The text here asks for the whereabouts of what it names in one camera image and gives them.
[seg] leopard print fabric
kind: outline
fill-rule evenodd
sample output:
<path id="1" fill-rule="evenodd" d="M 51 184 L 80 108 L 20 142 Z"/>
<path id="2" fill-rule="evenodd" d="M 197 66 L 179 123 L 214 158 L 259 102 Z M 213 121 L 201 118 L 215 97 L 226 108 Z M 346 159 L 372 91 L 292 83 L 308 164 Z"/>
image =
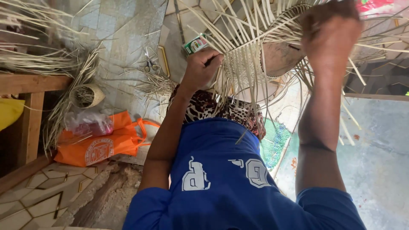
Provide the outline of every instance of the leopard print fabric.
<path id="1" fill-rule="evenodd" d="M 173 99 L 178 91 L 179 85 L 174 89 L 171 97 L 169 98 L 169 106 L 172 104 Z M 245 101 L 240 101 L 235 99 L 233 103 L 232 98 L 228 98 L 227 103 L 214 115 L 216 110 L 217 102 L 212 98 L 213 94 L 211 92 L 199 90 L 190 99 L 190 104 L 187 107 L 186 114 L 184 116 L 183 123 L 189 123 L 197 120 L 202 120 L 209 117 L 222 117 L 232 121 L 235 121 L 247 129 L 249 129 L 259 140 L 262 140 L 265 136 L 265 128 L 263 127 L 263 115 L 261 112 L 254 115 L 251 109 L 251 104 Z M 262 130 L 259 130 L 256 125 L 256 119 L 259 120 Z"/>

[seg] person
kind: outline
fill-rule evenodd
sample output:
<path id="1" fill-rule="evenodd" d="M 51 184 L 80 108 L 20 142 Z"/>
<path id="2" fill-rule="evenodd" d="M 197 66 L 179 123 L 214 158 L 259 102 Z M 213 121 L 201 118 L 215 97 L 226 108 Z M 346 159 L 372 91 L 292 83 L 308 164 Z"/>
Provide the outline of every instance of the person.
<path id="1" fill-rule="evenodd" d="M 254 126 L 260 114 L 241 102 L 211 117 L 215 102 L 199 89 L 223 55 L 203 49 L 187 59 L 123 230 L 365 229 L 336 155 L 342 81 L 362 25 L 353 0 L 312 7 L 300 21 L 315 79 L 299 123 L 296 202 L 280 193 L 260 158 L 265 131 Z"/>

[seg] orange tote bag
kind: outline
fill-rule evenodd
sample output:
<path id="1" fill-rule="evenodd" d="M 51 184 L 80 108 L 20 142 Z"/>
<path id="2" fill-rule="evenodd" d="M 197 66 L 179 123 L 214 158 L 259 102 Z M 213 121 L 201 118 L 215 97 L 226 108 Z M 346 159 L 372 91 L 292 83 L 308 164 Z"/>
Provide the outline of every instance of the orange tote bag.
<path id="1" fill-rule="evenodd" d="M 110 116 L 114 122 L 114 131 L 111 135 L 87 138 L 81 140 L 74 137 L 72 132 L 63 130 L 60 135 L 54 160 L 57 162 L 86 167 L 98 163 L 115 154 L 136 156 L 139 146 L 144 144 L 147 137 L 145 125 L 159 125 L 139 118 L 132 123 L 127 111 Z M 139 137 L 135 127 L 139 126 L 142 137 Z"/>

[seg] yellow cloth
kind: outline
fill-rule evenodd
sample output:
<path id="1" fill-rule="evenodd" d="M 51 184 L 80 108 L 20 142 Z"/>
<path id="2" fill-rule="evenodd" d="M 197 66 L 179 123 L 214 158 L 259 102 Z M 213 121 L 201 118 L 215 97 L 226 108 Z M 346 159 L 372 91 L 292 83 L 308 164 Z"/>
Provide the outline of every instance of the yellow cloth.
<path id="1" fill-rule="evenodd" d="M 23 113 L 24 100 L 0 98 L 0 131 L 13 124 Z"/>

